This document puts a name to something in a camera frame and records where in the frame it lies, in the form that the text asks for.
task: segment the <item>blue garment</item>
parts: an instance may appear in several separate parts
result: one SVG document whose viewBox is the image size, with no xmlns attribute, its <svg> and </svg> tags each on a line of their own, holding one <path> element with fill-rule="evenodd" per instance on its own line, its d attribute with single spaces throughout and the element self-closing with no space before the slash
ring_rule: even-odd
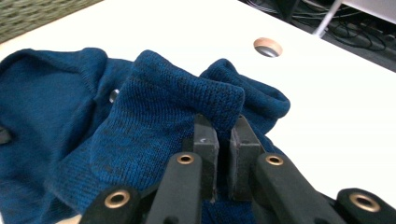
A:
<svg viewBox="0 0 396 224">
<path fill-rule="evenodd" d="M 226 60 L 195 77 L 149 50 L 132 63 L 100 49 L 24 49 L 0 63 L 0 90 L 0 126 L 12 136 L 0 145 L 5 223 L 53 223 L 84 213 L 110 186 L 142 190 L 158 182 L 182 139 L 192 137 L 197 113 L 220 140 L 242 113 L 264 147 L 278 151 L 264 135 L 290 107 L 280 91 L 237 74 Z M 254 222 L 249 203 L 219 192 L 218 202 L 203 203 L 203 223 Z"/>
</svg>

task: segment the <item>button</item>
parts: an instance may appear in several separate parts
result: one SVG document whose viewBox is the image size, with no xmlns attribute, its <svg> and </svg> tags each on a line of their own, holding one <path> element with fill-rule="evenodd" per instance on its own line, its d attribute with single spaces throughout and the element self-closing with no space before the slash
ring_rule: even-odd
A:
<svg viewBox="0 0 396 224">
<path fill-rule="evenodd" d="M 108 99 L 110 101 L 111 104 L 114 103 L 114 101 L 116 100 L 117 96 L 119 95 L 120 91 L 119 90 L 114 90 L 110 93 L 110 98 Z"/>
<path fill-rule="evenodd" d="M 7 129 L 0 126 L 0 145 L 3 145 L 10 141 L 11 141 L 11 134 Z"/>
</svg>

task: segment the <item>white table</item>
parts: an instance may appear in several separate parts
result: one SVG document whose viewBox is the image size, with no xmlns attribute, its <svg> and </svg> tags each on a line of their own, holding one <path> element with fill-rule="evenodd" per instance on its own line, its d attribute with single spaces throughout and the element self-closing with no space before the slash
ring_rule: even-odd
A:
<svg viewBox="0 0 396 224">
<path fill-rule="evenodd" d="M 258 37 L 277 41 L 260 55 Z M 314 188 L 361 188 L 396 207 L 396 74 L 236 0 L 107 0 L 0 45 L 104 49 L 133 61 L 144 49 L 199 75 L 219 58 L 272 85 L 291 110 L 268 133 Z"/>
</svg>

